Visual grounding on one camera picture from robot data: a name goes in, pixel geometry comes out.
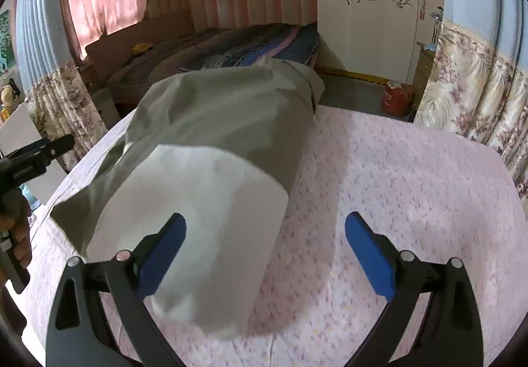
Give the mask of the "person's left hand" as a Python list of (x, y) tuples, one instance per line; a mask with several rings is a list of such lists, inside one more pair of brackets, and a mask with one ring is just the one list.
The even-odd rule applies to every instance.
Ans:
[(31, 209), (25, 197), (21, 197), (20, 212), (1, 213), (1, 231), (8, 230), (14, 237), (14, 256), (20, 266), (26, 269), (32, 260), (29, 237), (29, 217)]

